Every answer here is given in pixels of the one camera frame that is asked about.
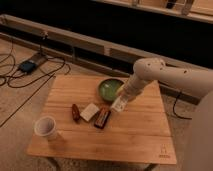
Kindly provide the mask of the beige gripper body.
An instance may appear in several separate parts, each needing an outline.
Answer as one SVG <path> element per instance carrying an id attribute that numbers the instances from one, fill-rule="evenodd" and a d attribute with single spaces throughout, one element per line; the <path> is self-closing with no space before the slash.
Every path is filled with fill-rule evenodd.
<path id="1" fill-rule="evenodd" d="M 149 81 L 140 79 L 137 75 L 133 74 L 124 84 L 122 90 L 122 97 L 127 101 L 134 100 L 140 95 L 143 89 L 149 84 Z"/>

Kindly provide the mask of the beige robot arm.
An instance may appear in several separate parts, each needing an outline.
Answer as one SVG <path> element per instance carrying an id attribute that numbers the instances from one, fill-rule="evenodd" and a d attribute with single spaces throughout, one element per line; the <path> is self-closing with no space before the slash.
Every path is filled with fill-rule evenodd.
<path id="1" fill-rule="evenodd" d="M 181 171 L 213 171 L 213 70 L 170 67 L 160 58 L 139 59 L 124 93 L 139 95 L 158 80 L 200 99 L 190 125 Z"/>

